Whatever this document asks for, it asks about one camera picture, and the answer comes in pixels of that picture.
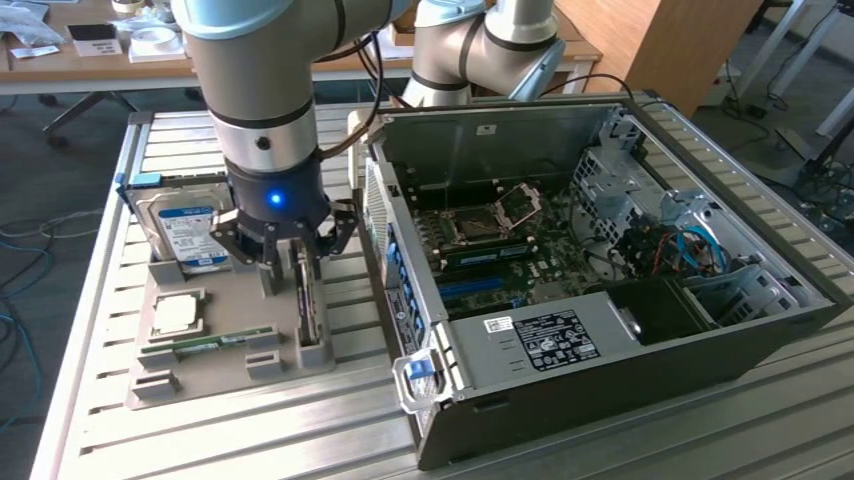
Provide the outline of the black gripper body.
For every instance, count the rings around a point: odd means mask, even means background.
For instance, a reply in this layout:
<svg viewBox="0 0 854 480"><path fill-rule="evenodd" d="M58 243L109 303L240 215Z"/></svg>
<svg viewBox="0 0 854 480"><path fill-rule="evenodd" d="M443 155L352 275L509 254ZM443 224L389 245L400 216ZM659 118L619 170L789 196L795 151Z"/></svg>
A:
<svg viewBox="0 0 854 480"><path fill-rule="evenodd" d="M300 239L310 250L329 250L332 239L317 233L330 213L320 178L320 160L309 155L294 167L277 172L240 168L225 160L237 224L257 243L276 239Z"/></svg>

